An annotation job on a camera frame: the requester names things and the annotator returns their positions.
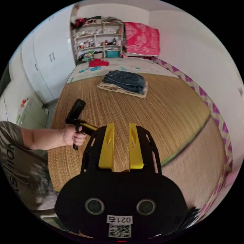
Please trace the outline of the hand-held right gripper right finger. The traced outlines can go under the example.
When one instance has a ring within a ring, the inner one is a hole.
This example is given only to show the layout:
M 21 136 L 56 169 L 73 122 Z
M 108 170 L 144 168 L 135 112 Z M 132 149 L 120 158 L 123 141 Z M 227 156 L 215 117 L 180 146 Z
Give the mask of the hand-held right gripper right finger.
M 129 123 L 129 170 L 142 170 L 144 167 L 137 126 Z

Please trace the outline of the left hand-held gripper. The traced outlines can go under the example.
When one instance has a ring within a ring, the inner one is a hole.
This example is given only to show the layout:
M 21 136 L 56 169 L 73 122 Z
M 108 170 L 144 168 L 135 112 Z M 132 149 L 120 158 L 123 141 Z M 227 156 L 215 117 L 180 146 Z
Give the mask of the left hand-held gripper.
M 65 122 L 68 125 L 74 125 L 77 133 L 86 134 L 89 136 L 91 136 L 93 132 L 98 129 L 96 126 L 87 124 L 85 121 L 79 119 L 67 118 Z

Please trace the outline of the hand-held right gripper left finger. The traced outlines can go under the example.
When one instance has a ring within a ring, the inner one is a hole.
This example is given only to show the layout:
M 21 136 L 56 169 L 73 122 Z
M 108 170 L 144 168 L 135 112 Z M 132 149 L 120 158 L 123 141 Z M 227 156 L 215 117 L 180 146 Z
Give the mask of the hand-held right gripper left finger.
M 114 123 L 109 123 L 105 129 L 98 163 L 98 167 L 101 170 L 109 170 L 112 172 L 114 171 L 114 136 L 115 125 Z

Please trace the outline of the person's left hand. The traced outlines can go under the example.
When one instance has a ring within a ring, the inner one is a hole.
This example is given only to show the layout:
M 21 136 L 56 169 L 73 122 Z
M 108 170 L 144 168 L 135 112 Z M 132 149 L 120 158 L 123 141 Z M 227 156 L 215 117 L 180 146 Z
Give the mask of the person's left hand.
M 62 129 L 62 146 L 82 146 L 87 135 L 77 132 L 74 125 L 67 125 Z

